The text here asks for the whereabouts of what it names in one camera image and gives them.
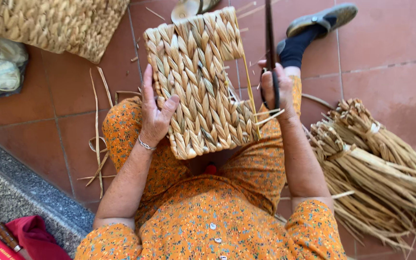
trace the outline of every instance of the black sock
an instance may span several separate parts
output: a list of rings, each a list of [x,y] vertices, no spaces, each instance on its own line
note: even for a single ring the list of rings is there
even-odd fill
[[[336,17],[325,17],[325,19],[331,25],[334,25],[337,21]],[[278,53],[282,67],[295,66],[301,68],[304,50],[306,50],[317,35],[325,32],[327,32],[326,28],[315,24],[308,26],[301,33],[286,39],[285,47]]]

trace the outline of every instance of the scissors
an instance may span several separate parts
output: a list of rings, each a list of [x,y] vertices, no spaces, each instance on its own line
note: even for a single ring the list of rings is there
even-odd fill
[[[266,71],[272,72],[272,83],[274,84],[274,100],[275,104],[273,109],[280,107],[280,95],[279,95],[279,80],[277,74],[274,71],[275,68],[275,51],[274,51],[274,32],[272,27],[272,12],[270,10],[270,0],[266,0],[266,68],[263,68],[263,73]],[[269,104],[264,100],[263,92],[261,91],[261,98],[267,109],[271,110]]]

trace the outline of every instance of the hand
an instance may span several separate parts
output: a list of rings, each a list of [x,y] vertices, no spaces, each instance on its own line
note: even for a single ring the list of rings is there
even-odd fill
[[[163,105],[161,111],[153,97],[152,66],[147,65],[144,72],[144,84],[142,86],[142,129],[140,138],[143,143],[155,147],[168,133],[171,116],[179,105],[178,95],[172,95]]]
[[[266,67],[266,61],[259,61],[258,65],[261,68],[264,68]],[[285,75],[280,63],[275,64],[274,71],[277,74],[277,80],[279,81],[280,109],[285,109],[285,112],[279,115],[279,117],[283,119],[290,119],[296,116],[296,112],[293,108],[293,81]],[[269,105],[269,108],[273,109],[271,106],[274,106],[275,104],[275,95],[274,84],[272,82],[272,72],[265,72],[261,76],[261,91],[264,99]]]

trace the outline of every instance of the gray shoe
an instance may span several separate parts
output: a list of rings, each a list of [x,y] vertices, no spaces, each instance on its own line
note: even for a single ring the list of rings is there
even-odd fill
[[[325,9],[315,14],[304,15],[293,20],[286,29],[286,36],[288,38],[293,37],[302,32],[306,27],[319,24],[327,29],[327,32],[319,34],[316,39],[325,38],[328,33],[334,31],[338,27],[350,22],[357,14],[357,6],[352,3],[344,3],[334,6],[332,8]],[[337,22],[332,26],[327,20],[326,16],[333,16],[337,18]],[[280,54],[285,48],[285,40],[282,40],[277,45],[277,54]]]

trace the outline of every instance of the red fabric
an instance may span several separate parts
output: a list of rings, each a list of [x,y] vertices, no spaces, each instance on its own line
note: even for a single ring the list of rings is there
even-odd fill
[[[208,165],[203,174],[216,175],[216,166],[214,166],[213,164]]]
[[[6,224],[19,244],[33,260],[69,260],[67,253],[57,245],[54,237],[46,231],[40,216],[25,216]]]

